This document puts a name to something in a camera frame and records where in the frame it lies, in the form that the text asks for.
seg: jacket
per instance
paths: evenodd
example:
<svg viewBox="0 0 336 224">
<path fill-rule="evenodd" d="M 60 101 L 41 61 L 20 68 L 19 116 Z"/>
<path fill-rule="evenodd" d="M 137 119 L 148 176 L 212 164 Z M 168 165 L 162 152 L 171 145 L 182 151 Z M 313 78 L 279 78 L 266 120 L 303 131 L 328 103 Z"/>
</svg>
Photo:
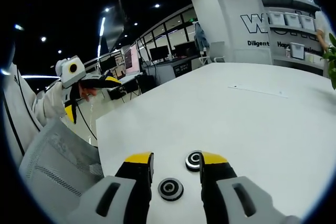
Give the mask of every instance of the jacket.
<svg viewBox="0 0 336 224">
<path fill-rule="evenodd" d="M 38 100 L 25 79 L 23 79 L 20 74 L 17 76 L 16 65 L 11 64 L 9 72 L 10 75 L 6 76 L 4 84 L 4 95 L 22 149 L 26 152 L 30 143 L 39 132 L 37 127 L 42 129 L 42 127 L 47 124 L 48 119 L 65 115 L 62 102 L 62 84 L 61 82 L 57 82 Z M 24 104 L 18 80 L 20 80 L 28 110 Z M 2 106 L 9 151 L 14 163 L 19 167 L 23 158 L 22 151 L 9 121 L 4 102 Z M 37 127 L 34 125 L 28 113 L 31 114 Z"/>
<path fill-rule="evenodd" d="M 199 51 L 203 51 L 203 48 L 208 48 L 209 43 L 206 40 L 205 33 L 203 29 L 201 28 L 201 25 L 199 23 L 195 24 L 195 37 L 194 37 L 196 46 Z"/>
</svg>

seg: shelf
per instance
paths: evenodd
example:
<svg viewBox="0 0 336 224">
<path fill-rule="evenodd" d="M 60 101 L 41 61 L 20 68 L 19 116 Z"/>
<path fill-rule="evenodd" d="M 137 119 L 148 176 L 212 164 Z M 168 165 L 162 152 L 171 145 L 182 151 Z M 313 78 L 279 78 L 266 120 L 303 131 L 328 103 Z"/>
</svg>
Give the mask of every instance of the shelf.
<svg viewBox="0 0 336 224">
<path fill-rule="evenodd" d="M 269 28 L 271 30 L 286 30 L 286 31 L 296 31 L 302 34 L 308 34 L 308 35 L 314 35 L 316 36 L 316 31 L 304 29 L 304 28 L 297 28 L 297 27 L 291 27 L 291 26 L 282 26 L 282 25 L 269 25 Z"/>
<path fill-rule="evenodd" d="M 261 0 L 265 7 L 282 7 L 296 10 L 302 10 L 304 12 L 315 13 L 321 8 L 314 4 L 301 0 Z"/>
<path fill-rule="evenodd" d="M 309 62 L 309 61 L 305 61 L 305 60 L 288 58 L 288 57 L 285 57 L 285 56 L 273 56 L 272 59 L 273 60 L 279 60 L 279 61 L 287 61 L 287 62 L 293 62 L 293 63 L 303 64 L 303 65 L 310 66 L 310 67 L 313 67 L 313 68 L 318 68 L 318 69 L 321 69 L 321 70 L 324 69 L 323 66 L 317 65 L 315 63 L 312 63 L 312 62 Z"/>
</svg>

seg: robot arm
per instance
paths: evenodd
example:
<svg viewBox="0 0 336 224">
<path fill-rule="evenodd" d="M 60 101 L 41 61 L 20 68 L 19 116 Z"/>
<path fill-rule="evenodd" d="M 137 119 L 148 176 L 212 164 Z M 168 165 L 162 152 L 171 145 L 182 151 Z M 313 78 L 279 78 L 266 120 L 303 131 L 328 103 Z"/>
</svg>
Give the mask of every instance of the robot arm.
<svg viewBox="0 0 336 224">
<path fill-rule="evenodd" d="M 78 84 L 84 89 L 114 88 L 121 85 L 121 82 L 113 77 L 86 73 L 84 64 L 77 56 L 72 57 L 70 60 L 59 61 L 56 65 L 56 72 L 61 77 L 63 86 L 62 100 L 65 105 L 65 111 L 74 124 L 77 121 L 77 100 L 81 98 Z"/>
<path fill-rule="evenodd" d="M 69 216 L 75 224 L 146 224 L 152 198 L 153 153 L 128 157 L 116 175 L 84 193 Z M 299 224 L 273 207 L 271 196 L 247 177 L 237 177 L 220 155 L 202 152 L 202 202 L 208 224 Z"/>
</svg>

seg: office desk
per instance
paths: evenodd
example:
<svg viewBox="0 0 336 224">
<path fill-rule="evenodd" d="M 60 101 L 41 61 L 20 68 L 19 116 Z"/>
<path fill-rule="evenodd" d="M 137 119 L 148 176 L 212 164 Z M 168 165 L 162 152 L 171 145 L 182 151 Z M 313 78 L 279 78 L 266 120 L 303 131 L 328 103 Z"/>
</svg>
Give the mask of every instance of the office desk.
<svg viewBox="0 0 336 224">
<path fill-rule="evenodd" d="M 121 82 L 121 85 L 124 85 L 130 81 L 133 81 L 137 76 L 141 76 L 142 73 L 134 73 L 134 74 L 130 74 L 129 76 L 124 76 L 123 78 L 121 78 L 119 81 Z M 117 89 L 119 87 L 115 87 L 115 88 L 111 88 L 111 89 L 107 89 L 108 91 L 112 91 L 114 89 Z"/>
<path fill-rule="evenodd" d="M 332 178 L 335 122 L 329 79 L 278 66 L 212 63 L 97 119 L 98 148 L 105 175 L 131 154 L 154 152 L 147 223 L 206 223 L 199 173 L 184 164 L 192 150 L 226 157 L 238 176 L 271 194 L 279 211 L 303 218 Z M 184 185 L 175 202 L 157 191 L 167 177 Z"/>
<path fill-rule="evenodd" d="M 201 64 L 198 60 L 198 56 L 186 57 L 186 58 L 174 58 L 169 61 L 160 62 L 158 64 L 150 65 L 143 64 L 143 69 L 146 70 L 149 76 L 156 76 L 156 85 L 164 84 L 171 81 L 187 72 L 200 67 Z"/>
</svg>

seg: ball bearing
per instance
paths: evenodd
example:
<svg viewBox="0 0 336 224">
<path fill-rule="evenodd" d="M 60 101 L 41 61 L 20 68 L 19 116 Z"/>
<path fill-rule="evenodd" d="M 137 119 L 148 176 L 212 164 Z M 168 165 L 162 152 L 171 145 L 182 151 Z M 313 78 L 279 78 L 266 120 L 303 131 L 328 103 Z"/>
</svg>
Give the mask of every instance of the ball bearing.
<svg viewBox="0 0 336 224">
<path fill-rule="evenodd" d="M 160 196 L 167 201 L 175 201 L 183 195 L 183 185 L 176 178 L 166 178 L 157 187 Z"/>
<path fill-rule="evenodd" d="M 185 158 L 185 166 L 192 172 L 200 171 L 201 151 L 192 151 Z"/>
</svg>

